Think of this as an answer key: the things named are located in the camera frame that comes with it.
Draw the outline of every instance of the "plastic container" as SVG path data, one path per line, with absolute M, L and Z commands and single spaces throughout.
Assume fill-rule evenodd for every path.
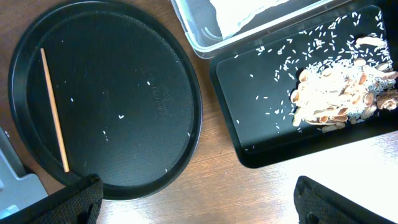
M 172 0 L 172 4 L 195 53 L 208 59 L 233 49 L 234 45 L 291 26 L 348 1 L 289 0 L 256 15 L 237 34 L 226 40 L 221 37 L 216 9 L 209 0 Z

